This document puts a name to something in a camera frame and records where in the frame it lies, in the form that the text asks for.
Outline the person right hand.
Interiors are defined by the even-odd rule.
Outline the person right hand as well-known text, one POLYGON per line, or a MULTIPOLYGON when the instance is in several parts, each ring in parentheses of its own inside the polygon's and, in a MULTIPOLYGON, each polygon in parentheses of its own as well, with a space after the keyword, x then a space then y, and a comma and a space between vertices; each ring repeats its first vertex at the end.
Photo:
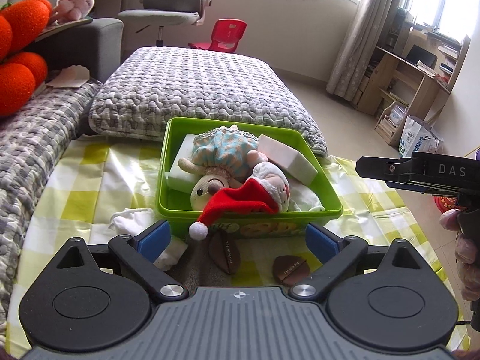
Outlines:
POLYGON ((461 232, 458 223, 459 210, 450 210, 441 214, 440 225, 449 230, 456 232, 456 270, 461 282, 461 295, 468 302, 479 300, 480 282, 479 282, 479 266, 476 265, 476 259, 479 249, 476 245, 461 232))

